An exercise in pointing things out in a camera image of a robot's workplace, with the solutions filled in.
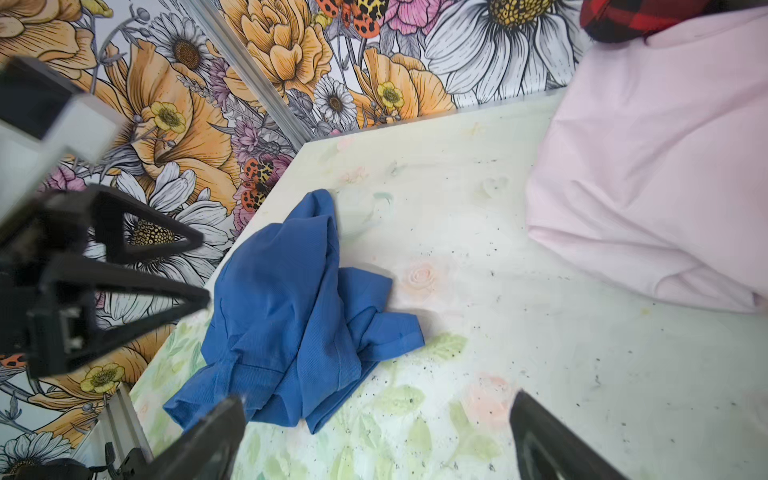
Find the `red black plaid cloth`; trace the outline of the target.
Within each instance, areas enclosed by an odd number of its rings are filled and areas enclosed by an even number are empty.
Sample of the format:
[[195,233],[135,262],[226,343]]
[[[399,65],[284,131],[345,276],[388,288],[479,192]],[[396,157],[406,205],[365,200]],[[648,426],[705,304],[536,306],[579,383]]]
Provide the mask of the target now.
[[591,39],[623,43],[713,13],[719,6],[709,0],[589,0],[582,3],[579,21]]

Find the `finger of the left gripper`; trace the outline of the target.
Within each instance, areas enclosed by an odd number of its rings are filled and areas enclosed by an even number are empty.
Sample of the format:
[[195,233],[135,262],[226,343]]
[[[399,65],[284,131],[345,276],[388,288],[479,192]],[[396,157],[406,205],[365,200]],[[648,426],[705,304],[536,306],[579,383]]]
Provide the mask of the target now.
[[203,246],[201,232],[124,192],[89,186],[84,194],[93,241],[105,246],[109,262],[136,264]]
[[75,254],[53,257],[37,293],[37,377],[78,370],[210,301],[204,288]]

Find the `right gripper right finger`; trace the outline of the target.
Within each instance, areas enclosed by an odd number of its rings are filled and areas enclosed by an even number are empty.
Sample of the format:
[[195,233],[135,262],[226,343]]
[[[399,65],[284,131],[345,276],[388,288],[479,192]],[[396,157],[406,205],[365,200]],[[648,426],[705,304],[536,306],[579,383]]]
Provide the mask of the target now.
[[509,422],[521,479],[626,479],[524,390]]

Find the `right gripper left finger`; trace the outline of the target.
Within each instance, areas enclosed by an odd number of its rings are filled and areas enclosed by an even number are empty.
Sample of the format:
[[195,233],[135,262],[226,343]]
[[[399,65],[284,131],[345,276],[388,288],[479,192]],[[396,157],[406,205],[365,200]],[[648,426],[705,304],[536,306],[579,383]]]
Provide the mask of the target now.
[[241,399],[226,398],[129,479],[230,479],[245,427]]

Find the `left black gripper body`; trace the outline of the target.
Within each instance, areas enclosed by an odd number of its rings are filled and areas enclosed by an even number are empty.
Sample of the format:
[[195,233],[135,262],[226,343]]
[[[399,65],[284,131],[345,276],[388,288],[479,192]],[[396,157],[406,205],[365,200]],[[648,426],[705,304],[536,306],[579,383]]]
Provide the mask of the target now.
[[67,284],[72,236],[33,201],[1,226],[1,352],[22,354],[35,377],[76,368],[78,292]]

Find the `blue cloth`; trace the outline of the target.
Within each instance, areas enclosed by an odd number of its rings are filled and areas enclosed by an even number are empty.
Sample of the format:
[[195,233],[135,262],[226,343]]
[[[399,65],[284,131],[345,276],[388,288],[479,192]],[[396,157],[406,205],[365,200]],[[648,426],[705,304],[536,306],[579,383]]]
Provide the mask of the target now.
[[248,237],[216,279],[204,365],[165,412],[189,429],[237,396],[249,421],[316,433],[379,363],[422,348],[416,316],[387,308],[392,280],[340,254],[326,190]]

